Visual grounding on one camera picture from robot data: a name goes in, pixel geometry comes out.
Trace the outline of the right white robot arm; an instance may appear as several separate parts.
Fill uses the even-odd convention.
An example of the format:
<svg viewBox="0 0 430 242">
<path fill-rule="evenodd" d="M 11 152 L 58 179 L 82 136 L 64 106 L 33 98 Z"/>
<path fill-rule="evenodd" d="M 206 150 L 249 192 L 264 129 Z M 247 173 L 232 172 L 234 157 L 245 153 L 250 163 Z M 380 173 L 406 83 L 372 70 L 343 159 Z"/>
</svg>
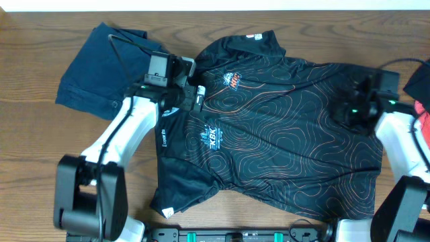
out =
<svg viewBox="0 0 430 242">
<path fill-rule="evenodd" d="M 429 147 L 419 114 L 399 100 L 398 82 L 396 73 L 377 69 L 333 108 L 336 123 L 382 143 L 396 184 L 373 217 L 333 224 L 331 241 L 429 242 L 429 220 L 420 217 L 429 210 Z"/>
</svg>

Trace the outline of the black jersey with orange lines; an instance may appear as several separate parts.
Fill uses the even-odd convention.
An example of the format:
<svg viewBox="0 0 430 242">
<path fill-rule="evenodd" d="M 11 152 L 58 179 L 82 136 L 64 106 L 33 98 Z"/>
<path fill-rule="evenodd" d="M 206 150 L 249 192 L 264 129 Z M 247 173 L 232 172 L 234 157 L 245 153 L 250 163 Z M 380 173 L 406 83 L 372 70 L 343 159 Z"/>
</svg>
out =
<svg viewBox="0 0 430 242">
<path fill-rule="evenodd" d="M 286 56 L 273 31 L 223 37 L 196 57 L 200 112 L 165 112 L 155 128 L 158 187 L 151 207 L 183 212 L 234 190 L 313 218 L 374 213 L 382 145 L 331 110 L 374 70 Z"/>
</svg>

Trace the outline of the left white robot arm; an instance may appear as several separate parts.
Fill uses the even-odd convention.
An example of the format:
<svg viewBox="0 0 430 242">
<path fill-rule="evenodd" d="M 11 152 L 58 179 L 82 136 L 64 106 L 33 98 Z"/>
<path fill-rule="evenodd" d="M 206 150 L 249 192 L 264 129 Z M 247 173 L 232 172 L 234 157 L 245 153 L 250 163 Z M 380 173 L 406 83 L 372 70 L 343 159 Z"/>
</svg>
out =
<svg viewBox="0 0 430 242">
<path fill-rule="evenodd" d="M 145 225 L 129 216 L 125 172 L 147 132 L 167 110 L 197 111 L 205 88 L 188 83 L 192 58 L 154 52 L 148 72 L 126 91 L 117 116 L 80 156 L 57 165 L 53 223 L 68 241 L 142 241 Z"/>
</svg>

